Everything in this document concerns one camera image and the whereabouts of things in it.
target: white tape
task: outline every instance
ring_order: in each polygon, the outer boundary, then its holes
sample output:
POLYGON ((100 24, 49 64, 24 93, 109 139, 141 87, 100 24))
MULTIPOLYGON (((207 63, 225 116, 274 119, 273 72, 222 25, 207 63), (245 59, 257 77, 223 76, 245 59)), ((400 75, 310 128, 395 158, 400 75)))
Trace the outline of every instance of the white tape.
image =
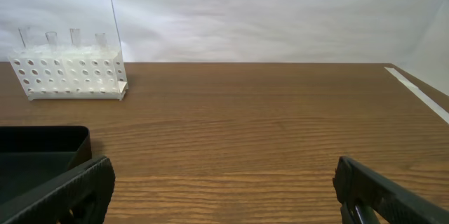
POLYGON ((416 85, 412 84, 401 73, 394 68, 385 67, 393 76, 395 76, 404 86, 411 90, 422 102, 432 109, 439 117, 449 124, 449 113, 446 112, 439 104, 435 103, 429 96, 423 93, 416 85))

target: black plastic container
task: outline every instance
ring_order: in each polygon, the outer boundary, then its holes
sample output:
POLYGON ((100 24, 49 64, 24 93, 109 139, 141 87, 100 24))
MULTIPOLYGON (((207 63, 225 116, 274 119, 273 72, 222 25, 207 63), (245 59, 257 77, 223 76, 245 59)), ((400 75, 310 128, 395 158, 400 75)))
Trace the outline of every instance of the black plastic container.
POLYGON ((0 127, 0 205, 91 158, 84 126, 0 127))

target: clear glass tube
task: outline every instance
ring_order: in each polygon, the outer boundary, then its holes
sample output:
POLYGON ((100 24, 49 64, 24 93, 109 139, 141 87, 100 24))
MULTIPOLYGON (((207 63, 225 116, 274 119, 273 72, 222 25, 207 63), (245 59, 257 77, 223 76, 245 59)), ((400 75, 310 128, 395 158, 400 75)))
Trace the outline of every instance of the clear glass tube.
POLYGON ((97 33, 95 34, 95 39, 97 40, 97 45, 101 49, 107 49, 107 40, 105 33, 97 33))
POLYGON ((72 38, 72 45, 81 47, 81 30, 79 28, 70 28, 70 37, 72 38))
POLYGON ((20 38, 25 48, 31 48, 32 43, 29 40, 29 27, 19 27, 20 38))
POLYGON ((48 45, 50 45, 51 50, 56 50, 58 48, 58 34, 56 32, 45 33, 47 37, 48 45))

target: wood grain surface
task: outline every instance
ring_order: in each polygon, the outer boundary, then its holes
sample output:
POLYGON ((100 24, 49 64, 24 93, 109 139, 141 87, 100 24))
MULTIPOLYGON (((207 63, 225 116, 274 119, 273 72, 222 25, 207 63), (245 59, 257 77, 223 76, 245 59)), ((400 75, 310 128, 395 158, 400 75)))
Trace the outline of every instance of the wood grain surface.
POLYGON ((111 224, 340 223, 340 155, 449 209, 449 125, 383 67, 128 63, 123 101, 30 102, 0 63, 0 124, 87 126, 111 224))

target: wrinkled white fabric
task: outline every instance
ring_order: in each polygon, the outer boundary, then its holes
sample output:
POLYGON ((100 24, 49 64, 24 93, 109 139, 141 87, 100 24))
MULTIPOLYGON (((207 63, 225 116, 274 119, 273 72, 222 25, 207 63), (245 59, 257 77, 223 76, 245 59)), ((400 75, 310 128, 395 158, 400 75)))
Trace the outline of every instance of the wrinkled white fabric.
MULTIPOLYGON (((125 61, 139 62, 401 62, 443 2, 113 1, 125 61)), ((67 42, 70 27, 115 32, 109 0, 0 0, 0 59, 27 23, 67 42)))

